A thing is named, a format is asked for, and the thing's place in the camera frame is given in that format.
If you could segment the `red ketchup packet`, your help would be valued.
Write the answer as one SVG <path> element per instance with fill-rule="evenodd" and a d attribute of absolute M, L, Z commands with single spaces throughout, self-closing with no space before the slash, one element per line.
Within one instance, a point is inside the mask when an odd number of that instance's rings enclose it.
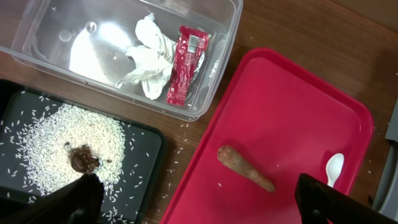
<path fill-rule="evenodd" d="M 202 56 L 205 55 L 210 39 L 211 34 L 191 27 L 180 26 L 172 76 L 166 97 L 168 104 L 184 106 L 195 70 Z"/>

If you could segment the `white tissue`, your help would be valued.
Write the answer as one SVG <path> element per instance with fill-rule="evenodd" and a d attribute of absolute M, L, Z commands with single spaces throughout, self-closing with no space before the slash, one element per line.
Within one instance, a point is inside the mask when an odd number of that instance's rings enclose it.
<path fill-rule="evenodd" d="M 138 46 L 130 46 L 126 56 L 133 59 L 135 69 L 120 79 L 116 86 L 141 84 L 145 97 L 156 100 L 170 80 L 176 42 L 162 33 L 154 13 L 139 20 L 135 29 Z"/>

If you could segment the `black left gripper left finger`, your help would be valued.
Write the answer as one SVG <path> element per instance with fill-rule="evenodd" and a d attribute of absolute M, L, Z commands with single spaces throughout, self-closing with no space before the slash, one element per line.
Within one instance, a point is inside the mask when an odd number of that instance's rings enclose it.
<path fill-rule="evenodd" d="M 85 174 L 30 205 L 1 200 L 1 223 L 97 223 L 103 197 L 98 176 Z"/>

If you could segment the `white plastic spoon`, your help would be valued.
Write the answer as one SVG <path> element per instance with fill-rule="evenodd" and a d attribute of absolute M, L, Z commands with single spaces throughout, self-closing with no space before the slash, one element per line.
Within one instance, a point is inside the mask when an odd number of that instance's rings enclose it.
<path fill-rule="evenodd" d="M 343 169 L 345 157 L 342 153 L 337 153 L 326 163 L 325 171 L 327 176 L 327 186 L 333 188 Z"/>

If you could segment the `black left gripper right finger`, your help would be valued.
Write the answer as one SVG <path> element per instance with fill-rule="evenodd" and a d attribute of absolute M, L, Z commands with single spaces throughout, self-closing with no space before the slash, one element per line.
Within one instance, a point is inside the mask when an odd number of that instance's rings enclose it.
<path fill-rule="evenodd" d="M 304 173 L 298 177 L 295 201 L 302 224 L 397 224 Z"/>

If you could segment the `brown food scrap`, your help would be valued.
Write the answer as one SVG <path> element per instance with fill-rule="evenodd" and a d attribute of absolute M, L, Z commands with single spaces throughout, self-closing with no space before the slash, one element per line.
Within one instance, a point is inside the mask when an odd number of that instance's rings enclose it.
<path fill-rule="evenodd" d="M 87 144 L 72 147 L 69 142 L 66 142 L 63 148 L 68 152 L 72 169 L 79 173 L 90 174 L 100 166 L 99 159 L 93 155 L 91 147 Z"/>

